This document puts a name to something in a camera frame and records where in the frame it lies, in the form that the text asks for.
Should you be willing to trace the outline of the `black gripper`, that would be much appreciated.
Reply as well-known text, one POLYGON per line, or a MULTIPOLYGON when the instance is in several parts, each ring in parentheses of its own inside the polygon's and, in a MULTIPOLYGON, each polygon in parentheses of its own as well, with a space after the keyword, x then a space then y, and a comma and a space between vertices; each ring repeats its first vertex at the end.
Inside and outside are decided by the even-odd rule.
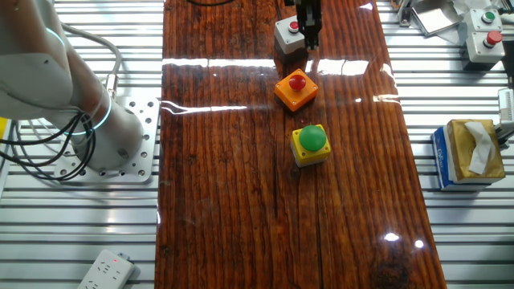
POLYGON ((321 0, 284 0, 284 5, 296 8, 298 30, 304 37, 304 46, 311 51, 317 49, 322 28, 321 0))

